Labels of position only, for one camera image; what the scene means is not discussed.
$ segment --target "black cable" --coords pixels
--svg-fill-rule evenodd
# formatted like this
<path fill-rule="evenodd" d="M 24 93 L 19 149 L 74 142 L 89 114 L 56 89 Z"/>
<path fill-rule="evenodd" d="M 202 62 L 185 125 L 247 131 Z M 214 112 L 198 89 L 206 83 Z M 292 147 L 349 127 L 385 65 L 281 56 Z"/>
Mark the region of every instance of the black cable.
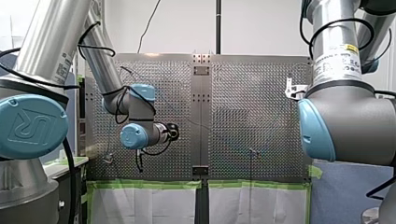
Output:
<path fill-rule="evenodd" d="M 88 46 L 88 45 L 83 45 L 82 44 L 82 42 L 84 41 L 84 38 L 87 36 L 87 34 L 96 26 L 96 25 L 100 25 L 101 24 L 101 22 L 99 22 L 99 21 L 97 21 L 97 22 L 95 22 L 95 23 L 93 23 L 93 24 L 91 24 L 89 27 L 88 27 L 88 29 L 82 34 L 82 36 L 79 38 L 79 40 L 78 40 L 78 52 L 79 52 L 79 54 L 81 55 L 81 57 L 84 59 L 84 60 L 87 60 L 86 58 L 85 58 L 85 56 L 84 56 L 84 54 L 82 53 L 82 49 L 81 48 L 84 48 L 84 49 L 105 49 L 105 50 L 109 50 L 109 51 L 111 51 L 111 57 L 114 57 L 115 55 L 116 55 L 116 51 L 114 50 L 114 49 L 111 49 L 111 48 L 107 48 L 107 47 L 98 47 L 98 46 Z"/>
<path fill-rule="evenodd" d="M 169 148 L 171 143 L 172 143 L 171 141 L 168 141 L 168 145 L 166 145 L 166 147 L 163 150 L 161 150 L 160 152 L 156 152 L 156 153 L 149 153 L 145 149 L 141 149 L 141 150 L 142 150 L 142 152 L 144 152 L 145 154 L 147 154 L 149 156 L 159 156 L 159 155 L 163 154 Z"/>
<path fill-rule="evenodd" d="M 117 124 L 122 124 L 123 122 L 125 122 L 125 121 L 129 118 L 129 115 L 127 115 L 127 117 L 126 117 L 125 119 L 123 119 L 122 121 L 119 121 L 119 113 L 121 114 L 120 106 L 121 106 L 121 104 L 122 104 L 122 101 L 123 101 L 123 99 L 124 99 L 125 94 L 126 94 L 127 91 L 128 91 L 128 87 L 127 87 L 127 86 L 124 86 L 124 91 L 123 91 L 122 94 L 120 94 L 120 95 L 118 96 L 118 99 L 117 99 L 117 102 L 116 102 L 116 114 L 115 114 L 114 117 L 115 117 L 115 119 L 116 119 L 116 123 L 117 123 Z"/>
<path fill-rule="evenodd" d="M 154 10 L 152 11 L 151 16 L 150 16 L 149 19 L 148 19 L 148 24 L 147 24 L 147 26 L 146 26 L 145 32 L 143 32 L 143 34 L 140 36 L 139 48 L 137 49 L 137 53 L 140 53 L 140 49 L 142 48 L 143 37 L 145 37 L 146 32 L 147 32 L 148 29 L 149 29 L 149 25 L 150 25 L 150 23 L 151 23 L 151 20 L 152 20 L 152 18 L 154 17 L 154 14 L 155 14 L 155 12 L 157 11 L 157 8 L 158 8 L 158 5 L 160 4 L 160 2 L 161 2 L 161 0 L 158 0 L 157 5 L 155 5 L 155 8 L 154 8 Z"/>
<path fill-rule="evenodd" d="M 139 170 L 139 173 L 143 173 L 143 169 L 142 169 L 142 167 L 140 167 L 140 164 L 138 161 L 138 157 L 140 157 L 140 155 L 137 155 L 137 154 L 138 154 L 138 152 L 137 152 L 137 150 L 135 150 L 134 162 L 136 163 L 136 167 L 137 167 L 137 170 Z"/>
<path fill-rule="evenodd" d="M 115 51 L 114 49 L 111 49 L 111 48 L 107 48 L 107 47 L 96 47 L 96 46 L 88 46 L 88 45 L 78 45 L 79 54 L 81 55 L 81 57 L 82 57 L 84 60 L 87 60 L 87 59 L 86 59 L 85 56 L 82 54 L 81 48 L 84 48 L 84 49 L 105 49 L 105 50 L 111 51 L 110 57 L 116 56 L 116 51 Z"/>
<path fill-rule="evenodd" d="M 330 21 L 328 23 L 326 23 L 325 25 L 323 25 L 322 27 L 320 27 L 313 35 L 311 40 L 309 41 L 309 56 L 311 57 L 311 59 L 314 59 L 314 53 L 313 53 L 313 47 L 314 47 L 314 42 L 315 39 L 327 28 L 329 28 L 331 25 L 337 23 L 337 22 L 343 22 L 343 21 L 355 21 L 355 22 L 359 22 L 363 25 L 365 25 L 369 31 L 370 31 L 370 39 L 367 41 L 366 44 L 364 44 L 363 46 L 359 47 L 359 49 L 365 49 L 367 46 L 369 46 L 371 44 L 371 42 L 373 41 L 374 37 L 375 37 L 375 30 L 373 28 L 373 26 L 370 24 L 370 22 L 359 19 L 359 18 L 347 18 L 347 19 L 340 19 L 340 20 L 336 20 L 336 21 Z"/>
<path fill-rule="evenodd" d="M 370 192 L 368 192 L 366 194 L 366 197 L 367 198 L 372 198 L 372 199 L 377 199 L 377 200 L 384 200 L 383 197 L 375 196 L 375 194 L 378 193 L 379 191 L 389 187 L 390 185 L 392 185 L 395 182 L 396 182 L 396 176 L 394 176 L 393 178 L 391 178 L 387 182 L 383 183 L 382 185 L 376 187 L 375 189 L 370 190 Z"/>
<path fill-rule="evenodd" d="M 393 39 L 392 29 L 389 28 L 389 42 L 387 44 L 387 47 L 384 49 L 384 51 L 378 57 L 376 57 L 375 59 L 373 59 L 372 61 L 370 61 L 369 63 L 367 63 L 365 65 L 372 64 L 372 63 L 375 63 L 376 61 L 380 60 L 382 58 L 382 56 L 384 56 L 387 53 L 387 51 L 389 50 L 390 45 L 392 44 L 392 39 Z"/>
<path fill-rule="evenodd" d="M 394 91 L 374 91 L 375 94 L 390 95 L 396 97 L 396 92 Z"/>
<path fill-rule="evenodd" d="M 73 160 L 73 152 L 70 148 L 67 137 L 64 139 L 64 152 L 66 153 L 67 164 L 69 166 L 70 174 L 70 213 L 69 213 L 69 224 L 74 224 L 76 214 L 76 200 L 77 200 L 77 181 L 76 181 L 76 169 Z"/>
<path fill-rule="evenodd" d="M 120 66 L 121 69 L 125 70 L 126 72 L 128 72 L 130 75 L 132 75 L 132 71 L 129 70 L 128 68 L 124 67 L 124 66 Z M 151 107 L 152 112 L 154 113 L 154 116 L 157 115 L 157 110 L 155 109 L 154 105 L 151 104 L 151 102 L 149 102 L 144 96 L 142 96 L 139 92 L 137 92 L 136 90 L 134 90 L 134 88 L 128 86 L 128 88 L 134 93 L 136 94 L 138 97 L 140 97 L 140 99 L 142 99 L 146 104 L 148 104 Z"/>
<path fill-rule="evenodd" d="M 306 11 L 306 7 L 307 7 L 307 1 L 303 0 L 303 6 L 301 9 L 301 15 L 300 15 L 300 36 L 303 39 L 303 41 L 305 42 L 305 44 L 309 45 L 309 41 L 308 39 L 305 37 L 304 35 L 304 29 L 303 29 L 303 24 L 304 24 L 304 12 Z"/>
<path fill-rule="evenodd" d="M 18 52 L 20 50 L 21 50 L 21 48 L 8 49 L 8 50 L 5 50 L 5 51 L 2 51 L 2 52 L 0 52 L 0 58 L 4 57 L 4 56 L 6 56 L 6 55 L 8 55 L 10 53 Z M 51 86 L 51 87 L 55 87 L 55 88 L 62 88 L 64 90 L 71 90 L 71 89 L 78 89 L 79 88 L 79 86 L 75 86 L 75 85 L 63 86 L 63 85 L 57 85 L 57 84 L 53 84 L 53 83 L 50 83 L 50 82 L 37 80 L 37 79 L 34 79 L 32 77 L 28 77 L 26 75 L 23 75 L 23 74 L 15 71 L 14 69 L 11 69 L 11 68 L 5 66 L 1 62 L 0 62 L 0 67 L 3 68 L 5 71 L 9 72 L 12 75 L 15 75 L 17 77 L 22 78 L 23 80 L 26 80 L 26 81 L 29 81 L 29 82 L 32 82 L 32 83 L 35 83 L 35 84 L 41 84 L 41 85 Z"/>

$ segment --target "label sticker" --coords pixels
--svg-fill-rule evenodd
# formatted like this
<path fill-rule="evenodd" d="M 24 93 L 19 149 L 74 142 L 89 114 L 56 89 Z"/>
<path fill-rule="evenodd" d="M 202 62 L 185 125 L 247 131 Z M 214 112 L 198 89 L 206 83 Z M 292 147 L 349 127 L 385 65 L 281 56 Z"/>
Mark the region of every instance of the label sticker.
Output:
<path fill-rule="evenodd" d="M 361 59 L 353 45 L 331 50 L 315 60 L 315 81 L 323 77 L 357 77 L 361 76 Z"/>
<path fill-rule="evenodd" d="M 356 48 L 356 46 L 353 46 L 353 45 L 345 45 L 345 47 L 346 47 L 346 49 L 349 49 L 349 50 L 351 50 L 351 51 L 353 51 L 353 52 L 355 52 L 355 53 L 359 53 L 359 49 Z"/>
<path fill-rule="evenodd" d="M 68 54 L 63 53 L 58 61 L 58 68 L 55 71 L 55 75 L 52 80 L 58 84 L 63 85 L 69 74 L 70 66 L 72 65 L 72 57 Z"/>

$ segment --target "robotic arm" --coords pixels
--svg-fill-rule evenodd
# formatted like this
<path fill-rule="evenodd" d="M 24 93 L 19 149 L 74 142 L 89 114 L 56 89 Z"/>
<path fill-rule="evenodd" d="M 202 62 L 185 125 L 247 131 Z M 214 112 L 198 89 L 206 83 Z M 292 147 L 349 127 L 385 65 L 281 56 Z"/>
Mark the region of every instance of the robotic arm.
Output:
<path fill-rule="evenodd" d="M 120 133 L 125 147 L 141 149 L 178 139 L 176 124 L 154 122 L 154 87 L 123 86 L 113 59 L 106 50 L 96 48 L 108 46 L 99 29 L 93 27 L 80 38 L 96 22 L 92 0 L 40 0 L 22 48 L 0 53 L 1 57 L 20 52 L 13 69 L 2 65 L 9 74 L 0 77 L 1 223 L 58 221 L 59 209 L 64 206 L 59 202 L 58 183 L 47 179 L 38 158 L 62 142 L 68 147 L 64 141 L 68 130 L 64 90 L 78 87 L 64 83 L 78 45 L 82 45 L 103 95 L 104 109 L 114 115 L 129 115 L 129 124 Z M 73 165 L 69 164 L 70 174 Z M 70 183 L 73 190 L 73 178 Z M 75 197 L 71 195 L 72 207 Z"/>
<path fill-rule="evenodd" d="M 365 10 L 363 20 L 356 10 Z M 396 101 L 376 99 L 362 81 L 396 13 L 393 0 L 312 0 L 313 83 L 299 101 L 304 152 L 313 159 L 396 166 Z M 361 23 L 358 32 L 352 21 Z M 379 209 L 379 223 L 396 220 L 396 186 Z"/>
<path fill-rule="evenodd" d="M 85 21 L 88 30 L 98 22 L 93 7 Z M 84 46 L 109 46 L 103 32 L 95 26 L 82 39 Z M 176 124 L 154 122 L 154 87 L 144 84 L 122 85 L 113 58 L 100 49 L 82 48 L 92 73 L 103 95 L 104 109 L 113 115 L 128 115 L 130 124 L 125 125 L 120 133 L 123 145 L 130 149 L 140 149 L 159 143 L 178 139 Z"/>

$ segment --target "pegboard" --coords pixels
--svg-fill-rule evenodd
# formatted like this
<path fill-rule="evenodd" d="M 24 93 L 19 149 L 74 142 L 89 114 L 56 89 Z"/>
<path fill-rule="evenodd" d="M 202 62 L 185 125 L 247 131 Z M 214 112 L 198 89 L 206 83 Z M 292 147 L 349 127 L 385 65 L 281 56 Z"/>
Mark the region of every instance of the pegboard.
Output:
<path fill-rule="evenodd" d="M 212 179 L 302 182 L 297 103 L 285 97 L 286 77 L 309 83 L 301 57 L 213 56 L 209 174 Z"/>
<path fill-rule="evenodd" d="M 125 85 L 149 84 L 156 88 L 155 119 L 178 125 L 182 135 L 173 142 L 166 153 L 157 157 L 143 158 L 144 172 L 139 174 L 135 164 L 134 150 L 126 149 L 120 142 L 123 125 L 117 125 L 114 116 L 102 108 L 102 96 L 87 71 L 87 89 L 92 89 L 92 100 L 87 106 L 87 145 L 93 148 L 89 154 L 89 179 L 132 178 L 148 180 L 191 180 L 191 124 L 187 121 L 191 113 L 191 56 L 163 56 L 155 59 L 145 55 L 119 55 L 116 65 Z M 120 70 L 125 66 L 134 73 Z M 149 147 L 148 151 L 160 151 L 165 145 Z"/>
<path fill-rule="evenodd" d="M 122 147 L 121 125 L 103 110 L 88 70 L 88 178 L 191 180 L 193 165 L 207 165 L 209 179 L 306 181 L 310 160 L 300 143 L 296 103 L 284 91 L 288 74 L 293 83 L 309 82 L 308 63 L 305 57 L 213 55 L 202 64 L 195 55 L 118 55 L 117 67 L 134 72 L 121 72 L 123 83 L 156 87 L 156 120 L 180 128 L 180 139 L 166 153 L 144 157 L 143 174 L 136 169 L 134 151 Z M 209 69 L 208 76 L 194 74 L 200 64 Z M 104 161 L 109 153 L 111 164 Z"/>

